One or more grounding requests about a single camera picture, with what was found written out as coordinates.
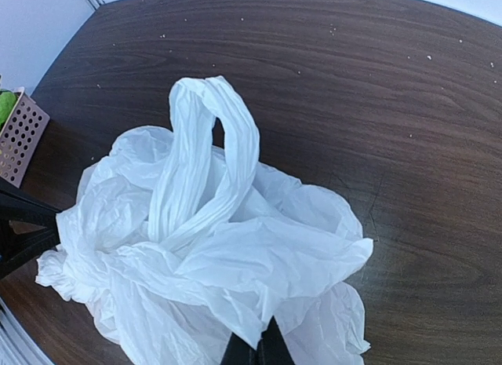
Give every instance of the perforated metal basket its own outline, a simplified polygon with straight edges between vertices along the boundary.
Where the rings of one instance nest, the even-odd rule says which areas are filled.
[[[0,177],[16,187],[24,174],[50,117],[19,88],[16,106],[0,130]]]

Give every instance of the black object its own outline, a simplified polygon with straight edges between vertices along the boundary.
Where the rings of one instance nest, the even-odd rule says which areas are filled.
[[[0,279],[60,242],[56,214],[60,211],[33,199],[0,178]],[[16,234],[10,221],[27,222],[43,229]]]
[[[232,334],[220,365],[294,365],[294,362],[277,322],[272,318],[256,351]]]

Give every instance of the white plastic bag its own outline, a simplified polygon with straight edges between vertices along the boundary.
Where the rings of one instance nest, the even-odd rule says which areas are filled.
[[[362,363],[364,308],[342,281],[373,242],[347,202],[258,163],[224,78],[183,78],[169,102],[173,132],[130,130],[84,172],[37,283],[85,303],[137,364],[217,365],[232,331],[256,348],[272,316],[297,365]]]

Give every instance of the green fruit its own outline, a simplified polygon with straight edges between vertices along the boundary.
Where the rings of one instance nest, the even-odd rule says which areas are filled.
[[[0,93],[0,125],[7,122],[7,118],[14,106],[16,106],[16,102],[16,94],[9,91],[3,91]]]

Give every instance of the dark wood grain surface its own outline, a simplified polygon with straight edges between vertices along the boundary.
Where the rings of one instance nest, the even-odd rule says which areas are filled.
[[[177,79],[223,75],[260,127],[261,160],[339,192],[376,240],[349,280],[366,363],[500,364],[501,50],[502,28],[415,0],[116,2],[36,90],[53,122],[23,189],[68,208],[120,133],[169,126]],[[56,363],[127,363],[35,274],[0,292]]]

